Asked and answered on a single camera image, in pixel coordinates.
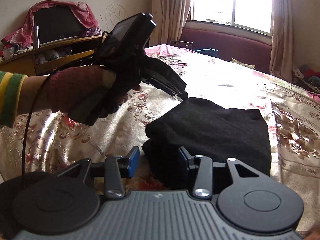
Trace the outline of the striped sleeve left forearm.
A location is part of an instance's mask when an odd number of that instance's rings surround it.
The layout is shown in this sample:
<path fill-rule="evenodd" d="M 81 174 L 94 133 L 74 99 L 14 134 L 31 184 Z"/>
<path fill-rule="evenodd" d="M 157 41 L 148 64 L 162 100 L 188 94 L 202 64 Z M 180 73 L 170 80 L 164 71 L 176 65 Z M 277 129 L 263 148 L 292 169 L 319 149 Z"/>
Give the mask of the striped sleeve left forearm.
<path fill-rule="evenodd" d="M 28 96 L 36 94 L 37 90 L 48 76 L 28 77 L 23 74 L 1 72 L 1 126 L 12 128 L 16 116 L 25 113 L 32 100 Z M 57 75 L 50 78 L 44 87 L 44 96 L 37 104 L 38 110 L 51 109 L 52 112 L 63 112 L 63 104 L 58 95 Z"/>

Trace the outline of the left hand red glove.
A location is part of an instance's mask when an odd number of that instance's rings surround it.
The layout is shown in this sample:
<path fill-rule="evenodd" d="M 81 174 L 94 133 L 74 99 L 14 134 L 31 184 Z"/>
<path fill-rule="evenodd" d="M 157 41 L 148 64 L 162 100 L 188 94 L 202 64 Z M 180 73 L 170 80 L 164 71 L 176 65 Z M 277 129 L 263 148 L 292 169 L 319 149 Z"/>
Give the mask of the left hand red glove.
<path fill-rule="evenodd" d="M 61 98 L 62 113 L 68 113 L 80 100 L 84 99 L 97 88 L 111 88 L 116 80 L 116 74 L 109 70 L 103 70 L 99 66 L 73 67 L 56 74 L 58 81 L 58 95 Z M 38 103 L 44 96 L 44 89 L 40 94 Z"/>

